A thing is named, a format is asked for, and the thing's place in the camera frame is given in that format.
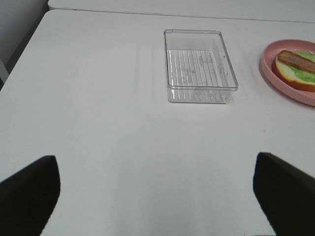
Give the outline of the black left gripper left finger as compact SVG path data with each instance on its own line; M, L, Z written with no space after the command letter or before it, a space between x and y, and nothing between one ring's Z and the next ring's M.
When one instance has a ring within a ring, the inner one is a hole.
M0 234L42 234L61 191L55 156L44 156L0 183Z

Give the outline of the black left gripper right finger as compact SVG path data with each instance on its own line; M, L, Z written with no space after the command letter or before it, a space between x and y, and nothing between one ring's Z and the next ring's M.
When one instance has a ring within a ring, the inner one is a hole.
M253 191L278 236L315 234L315 179L268 152L256 158Z

